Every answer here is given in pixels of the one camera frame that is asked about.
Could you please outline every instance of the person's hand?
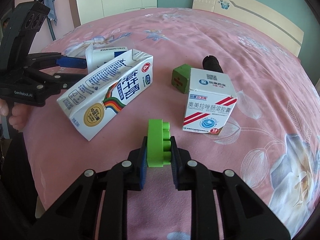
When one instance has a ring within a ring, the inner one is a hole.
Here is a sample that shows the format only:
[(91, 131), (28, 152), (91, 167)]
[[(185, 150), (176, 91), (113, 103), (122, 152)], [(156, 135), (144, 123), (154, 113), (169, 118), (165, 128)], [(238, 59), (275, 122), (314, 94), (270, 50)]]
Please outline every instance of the person's hand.
[[(12, 109), (12, 116), (9, 118), (9, 124), (17, 130), (23, 129), (28, 122), (32, 108), (32, 106), (16, 104)], [(0, 115), (7, 116), (8, 114), (9, 108), (6, 101), (0, 99)]]

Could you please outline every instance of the green wooden block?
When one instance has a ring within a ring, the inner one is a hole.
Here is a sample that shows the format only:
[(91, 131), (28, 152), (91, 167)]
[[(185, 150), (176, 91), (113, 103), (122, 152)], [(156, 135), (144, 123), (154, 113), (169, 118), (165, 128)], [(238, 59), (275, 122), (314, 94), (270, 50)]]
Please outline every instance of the green wooden block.
[(161, 119), (149, 119), (147, 139), (148, 167), (163, 167), (171, 163), (170, 124)]
[(191, 68), (192, 67), (190, 65), (183, 64), (172, 71), (171, 84), (183, 94), (188, 93), (189, 90)]

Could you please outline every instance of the bed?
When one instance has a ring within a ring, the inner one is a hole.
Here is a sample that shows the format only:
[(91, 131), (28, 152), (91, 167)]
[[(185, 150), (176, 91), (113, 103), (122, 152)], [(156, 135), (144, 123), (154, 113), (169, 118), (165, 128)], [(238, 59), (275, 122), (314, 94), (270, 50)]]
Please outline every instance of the bed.
[[(154, 81), (90, 142), (59, 108), (58, 95), (29, 118), (24, 136), (44, 207), (84, 170), (104, 171), (126, 159), (140, 147), (148, 119), (163, 119), (170, 122), (178, 147), (211, 170), (234, 170), (294, 237), (320, 196), (320, 98), (299, 60), (245, 23), (188, 8), (153, 8), (100, 19), (43, 51), (84, 57), (91, 43), (101, 48), (123, 37), (154, 56)], [(182, 131), (187, 95), (171, 85), (175, 67), (187, 63), (201, 68), (207, 55), (217, 57), (238, 98), (218, 136)], [(128, 239), (189, 239), (190, 204), (188, 193), (175, 190), (169, 166), (149, 168), (145, 189), (128, 195)]]

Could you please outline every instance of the rainbow stripe graphic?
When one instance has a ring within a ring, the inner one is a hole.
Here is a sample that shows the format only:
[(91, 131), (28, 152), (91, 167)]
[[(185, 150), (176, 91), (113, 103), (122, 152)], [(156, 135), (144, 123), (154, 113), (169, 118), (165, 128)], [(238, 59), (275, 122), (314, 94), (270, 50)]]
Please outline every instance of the rainbow stripe graphic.
[(116, 114), (119, 113), (122, 110), (122, 108), (125, 107), (125, 105), (122, 104), (120, 100), (115, 97), (105, 98), (102, 101), (102, 103), (106, 109), (111, 108), (113, 111), (115, 111)]
[(112, 92), (113, 92), (114, 88), (115, 88), (119, 83), (120, 83), (120, 82), (114, 83), (111, 87), (109, 87), (108, 92), (107, 92), (107, 94), (106, 94), (106, 96), (105, 96), (105, 99), (112, 97)]

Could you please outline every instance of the qr code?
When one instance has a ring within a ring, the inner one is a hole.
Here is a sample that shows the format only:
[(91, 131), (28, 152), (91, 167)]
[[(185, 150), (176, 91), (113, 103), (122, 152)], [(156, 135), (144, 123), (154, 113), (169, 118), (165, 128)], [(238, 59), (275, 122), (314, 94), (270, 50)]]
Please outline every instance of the qr code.
[(218, 81), (217, 80), (217, 76), (214, 76), (214, 75), (208, 75), (207, 74), (207, 79)]

